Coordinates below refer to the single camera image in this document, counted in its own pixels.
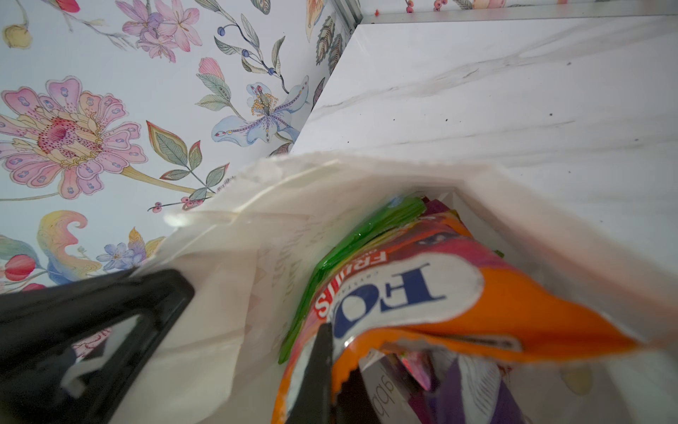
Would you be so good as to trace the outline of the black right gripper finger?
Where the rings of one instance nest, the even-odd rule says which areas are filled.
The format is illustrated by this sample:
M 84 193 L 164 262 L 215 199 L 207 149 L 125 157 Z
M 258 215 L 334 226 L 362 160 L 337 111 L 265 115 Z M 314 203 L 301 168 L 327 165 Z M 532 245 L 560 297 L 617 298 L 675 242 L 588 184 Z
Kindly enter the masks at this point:
M 332 353 L 332 325 L 324 323 L 317 333 L 297 400 L 286 423 L 379 424 L 359 369 L 351 371 L 338 395 L 332 394 Z

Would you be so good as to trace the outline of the orange Fox's fruits candy bag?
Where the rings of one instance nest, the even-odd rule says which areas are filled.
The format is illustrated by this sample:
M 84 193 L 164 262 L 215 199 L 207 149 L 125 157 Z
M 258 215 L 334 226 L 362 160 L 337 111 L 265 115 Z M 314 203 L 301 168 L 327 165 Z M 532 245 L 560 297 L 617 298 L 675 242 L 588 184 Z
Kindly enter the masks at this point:
M 272 420 L 286 423 L 319 328 L 333 330 L 332 394 L 362 374 L 380 423 L 418 423 L 397 358 L 448 351 L 501 368 L 525 423 L 628 423 L 600 363 L 636 339 L 557 297 L 475 240 L 450 211 L 341 243 L 314 270 L 284 342 Z

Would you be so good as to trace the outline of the white paper gift bag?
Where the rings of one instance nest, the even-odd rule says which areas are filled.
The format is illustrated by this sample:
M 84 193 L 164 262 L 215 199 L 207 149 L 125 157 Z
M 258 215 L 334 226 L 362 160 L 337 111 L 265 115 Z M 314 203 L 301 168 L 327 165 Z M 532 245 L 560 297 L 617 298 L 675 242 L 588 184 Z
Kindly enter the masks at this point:
M 676 275 L 491 166 L 268 159 L 168 222 L 116 423 L 677 420 Z

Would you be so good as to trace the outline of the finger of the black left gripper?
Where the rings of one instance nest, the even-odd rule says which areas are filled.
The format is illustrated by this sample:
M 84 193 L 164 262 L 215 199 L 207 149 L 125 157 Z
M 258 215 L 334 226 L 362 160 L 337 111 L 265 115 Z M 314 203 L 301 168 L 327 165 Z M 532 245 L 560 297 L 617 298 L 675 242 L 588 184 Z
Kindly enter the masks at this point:
M 1 297 L 1 421 L 108 423 L 195 290 L 132 270 Z

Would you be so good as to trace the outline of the purple Fox's berries candy bag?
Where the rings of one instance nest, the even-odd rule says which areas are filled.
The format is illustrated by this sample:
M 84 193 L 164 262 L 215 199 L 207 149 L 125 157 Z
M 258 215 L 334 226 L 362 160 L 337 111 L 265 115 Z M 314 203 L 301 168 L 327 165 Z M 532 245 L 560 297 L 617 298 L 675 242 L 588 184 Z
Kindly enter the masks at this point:
M 397 356 L 414 380 L 408 400 L 418 423 L 525 423 L 501 368 L 448 351 Z

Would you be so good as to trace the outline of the magenta purple snack bag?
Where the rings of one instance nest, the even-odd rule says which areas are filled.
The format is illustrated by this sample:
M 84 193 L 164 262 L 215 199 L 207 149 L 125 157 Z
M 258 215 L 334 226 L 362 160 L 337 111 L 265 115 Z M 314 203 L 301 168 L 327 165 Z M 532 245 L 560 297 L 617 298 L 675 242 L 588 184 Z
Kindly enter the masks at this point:
M 428 197 L 424 197 L 422 201 L 426 206 L 426 210 L 422 214 L 423 217 L 444 213 L 450 210 L 450 208 L 440 200 L 431 200 Z

